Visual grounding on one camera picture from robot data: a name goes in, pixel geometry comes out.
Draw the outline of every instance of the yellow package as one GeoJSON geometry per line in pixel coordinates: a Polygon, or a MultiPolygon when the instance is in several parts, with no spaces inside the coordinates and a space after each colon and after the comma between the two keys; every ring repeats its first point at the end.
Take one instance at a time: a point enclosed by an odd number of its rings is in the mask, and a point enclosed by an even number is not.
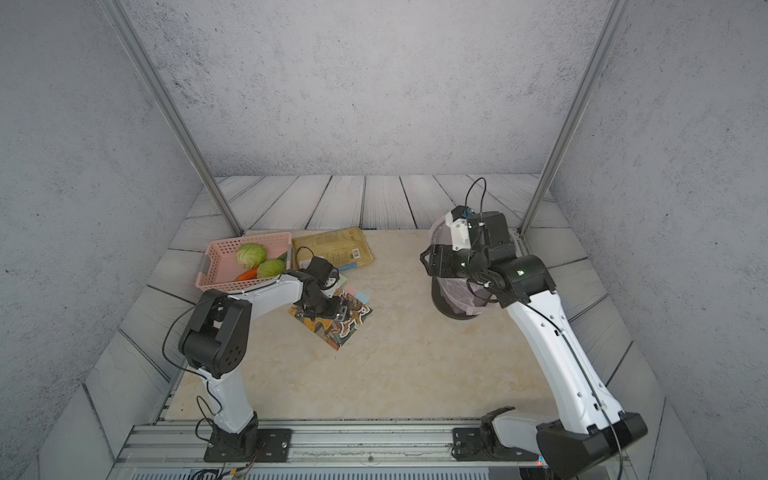
{"type": "Polygon", "coordinates": [[[312,259],[312,253],[322,257],[339,270],[373,263],[373,255],[368,248],[365,235],[359,227],[317,233],[306,237],[293,238],[293,258],[299,268],[306,268],[312,259]]]}

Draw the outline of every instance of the pink plastic basket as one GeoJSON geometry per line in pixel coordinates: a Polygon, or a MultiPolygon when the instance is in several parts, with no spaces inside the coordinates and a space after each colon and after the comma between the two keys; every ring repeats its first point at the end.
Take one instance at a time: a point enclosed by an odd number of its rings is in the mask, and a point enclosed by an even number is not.
{"type": "Polygon", "coordinates": [[[235,253],[237,253],[240,245],[243,243],[260,243],[264,245],[264,248],[266,248],[266,258],[277,258],[285,252],[290,252],[286,259],[286,269],[290,268],[293,252],[290,232],[225,238],[223,240],[214,240],[206,247],[205,255],[207,258],[204,263],[207,263],[207,266],[202,266],[202,271],[197,274],[197,280],[195,280],[194,285],[204,292],[212,288],[222,292],[238,292],[273,279],[274,277],[270,276],[267,278],[243,280],[241,282],[233,281],[238,275],[248,271],[248,269],[241,267],[237,260],[235,260],[235,253]]]}

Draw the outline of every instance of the black mounting plate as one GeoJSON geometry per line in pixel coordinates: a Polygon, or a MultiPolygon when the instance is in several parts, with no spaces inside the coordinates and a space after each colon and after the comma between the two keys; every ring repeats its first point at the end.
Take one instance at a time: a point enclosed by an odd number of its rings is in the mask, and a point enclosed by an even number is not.
{"type": "MultiPolygon", "coordinates": [[[[288,449],[293,435],[291,429],[258,429],[256,460],[254,463],[284,463],[288,461],[288,449]]],[[[206,462],[250,462],[254,454],[243,455],[224,442],[209,443],[203,460],[206,462]]]]}
{"type": "Polygon", "coordinates": [[[451,456],[460,462],[536,462],[537,453],[509,448],[491,447],[483,439],[480,429],[453,429],[451,456]]]}

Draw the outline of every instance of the gray wooden floor plank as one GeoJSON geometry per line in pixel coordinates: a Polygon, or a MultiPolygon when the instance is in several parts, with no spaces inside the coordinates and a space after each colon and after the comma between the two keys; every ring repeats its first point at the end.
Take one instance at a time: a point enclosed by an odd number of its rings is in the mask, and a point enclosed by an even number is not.
{"type": "MultiPolygon", "coordinates": [[[[440,186],[445,190],[448,196],[451,197],[451,201],[456,205],[464,204],[467,190],[469,190],[469,187],[474,181],[467,175],[435,175],[435,179],[440,183],[440,186]]],[[[470,192],[469,199],[467,200],[469,203],[467,207],[470,207],[475,211],[480,211],[480,197],[482,195],[482,190],[482,182],[479,182],[472,188],[472,192],[470,192]]],[[[518,226],[520,224],[520,218],[490,193],[490,189],[488,189],[488,192],[485,194],[485,199],[483,200],[483,210],[487,212],[494,210],[502,212],[507,219],[508,227],[512,228],[518,226]]]]}
{"type": "Polygon", "coordinates": [[[40,480],[106,478],[109,445],[82,386],[74,392],[40,448],[40,480]]]}
{"type": "Polygon", "coordinates": [[[589,260],[549,269],[568,319],[601,299],[607,291],[589,260]]]}
{"type": "Polygon", "coordinates": [[[334,175],[307,226],[308,230],[338,230],[360,226],[363,175],[334,175]]]}
{"type": "MultiPolygon", "coordinates": [[[[261,177],[225,177],[218,182],[221,193],[227,201],[232,201],[235,197],[243,193],[248,187],[259,181],[261,177]]],[[[192,208],[187,212],[187,217],[202,217],[205,215],[218,215],[221,212],[210,197],[208,190],[203,187],[200,194],[197,195],[192,208]]]]}
{"type": "Polygon", "coordinates": [[[362,203],[362,228],[416,228],[400,178],[386,175],[366,176],[365,200],[362,203]]]}
{"type": "Polygon", "coordinates": [[[582,260],[587,252],[570,228],[531,228],[525,238],[547,268],[582,260]]]}
{"type": "Polygon", "coordinates": [[[168,248],[204,252],[213,240],[234,237],[234,232],[221,215],[187,218],[179,226],[168,248]]]}
{"type": "MultiPolygon", "coordinates": [[[[163,338],[174,319],[191,306],[188,302],[174,296],[146,287],[120,324],[120,329],[165,372],[168,378],[173,378],[177,369],[163,358],[161,352],[163,338]]],[[[177,365],[180,365],[183,360],[177,348],[179,337],[190,314],[188,313],[176,323],[165,346],[166,355],[177,365]]]]}
{"type": "Polygon", "coordinates": [[[429,229],[455,204],[432,175],[402,175],[402,187],[416,220],[416,228],[429,229]]]}
{"type": "Polygon", "coordinates": [[[306,228],[326,191],[330,175],[302,175],[251,227],[255,230],[306,228]]]}
{"type": "Polygon", "coordinates": [[[147,285],[196,303],[202,291],[194,283],[204,255],[185,250],[165,250],[147,285]]]}
{"type": "Polygon", "coordinates": [[[651,480],[707,480],[707,470],[683,424],[677,417],[669,399],[661,417],[659,440],[654,463],[650,467],[651,480]]]}
{"type": "Polygon", "coordinates": [[[297,179],[294,175],[265,177],[230,202],[235,217],[248,230],[297,179]]]}
{"type": "Polygon", "coordinates": [[[112,454],[117,456],[134,425],[152,421],[168,381],[118,332],[86,378],[85,385],[112,454]]]}
{"type": "Polygon", "coordinates": [[[571,328],[595,372],[607,382],[632,341],[613,300],[605,297],[571,322],[571,328]]]}
{"type": "Polygon", "coordinates": [[[637,477],[648,480],[664,408],[664,391],[636,343],[630,347],[607,387],[625,412],[640,413],[648,427],[648,434],[627,448],[637,477]]]}

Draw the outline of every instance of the metal pole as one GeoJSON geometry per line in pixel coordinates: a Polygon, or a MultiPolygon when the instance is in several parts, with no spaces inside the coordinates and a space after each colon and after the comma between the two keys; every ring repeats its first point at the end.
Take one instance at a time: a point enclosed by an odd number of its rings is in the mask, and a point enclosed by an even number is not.
{"type": "Polygon", "coordinates": [[[581,77],[581,83],[579,84],[574,100],[571,103],[571,109],[565,117],[558,138],[552,148],[552,152],[550,152],[547,163],[541,171],[541,176],[539,177],[536,191],[533,193],[531,204],[528,206],[528,210],[523,217],[523,223],[520,226],[520,236],[523,239],[525,239],[525,234],[528,232],[528,229],[531,228],[531,224],[536,217],[538,208],[541,205],[541,202],[544,201],[547,190],[549,190],[552,180],[554,180],[554,175],[557,173],[560,164],[563,163],[565,149],[568,147],[568,143],[571,141],[571,137],[573,137],[573,134],[576,131],[578,122],[584,114],[584,109],[586,109],[587,104],[589,103],[590,93],[598,82],[600,73],[603,71],[605,62],[608,59],[608,55],[611,53],[611,47],[618,36],[621,26],[624,24],[624,20],[627,18],[630,1],[631,0],[614,0],[614,4],[608,12],[608,18],[605,20],[605,25],[603,25],[603,31],[600,33],[598,43],[594,46],[592,56],[587,63],[587,68],[584,70],[584,74],[581,77]]]}
{"type": "Polygon", "coordinates": [[[101,9],[109,20],[115,33],[118,34],[118,38],[125,47],[125,51],[128,56],[134,62],[136,69],[138,70],[144,82],[150,89],[154,100],[157,102],[157,106],[163,112],[165,120],[168,122],[170,129],[176,134],[176,138],[179,139],[181,147],[187,153],[187,158],[192,163],[197,175],[203,181],[203,185],[208,190],[211,198],[214,199],[214,203],[219,207],[219,211],[224,215],[235,236],[239,237],[243,235],[243,228],[240,222],[237,221],[230,205],[227,203],[227,199],[219,189],[219,185],[216,179],[210,172],[210,168],[205,163],[203,155],[197,148],[197,145],[192,139],[192,135],[187,129],[187,125],[181,119],[176,106],[170,99],[168,91],[163,86],[163,82],[160,80],[160,75],[155,71],[152,62],[147,56],[147,52],[141,46],[141,42],[136,36],[136,32],[131,26],[131,22],[128,20],[128,16],[125,14],[123,6],[120,4],[120,0],[99,0],[101,9]]]}

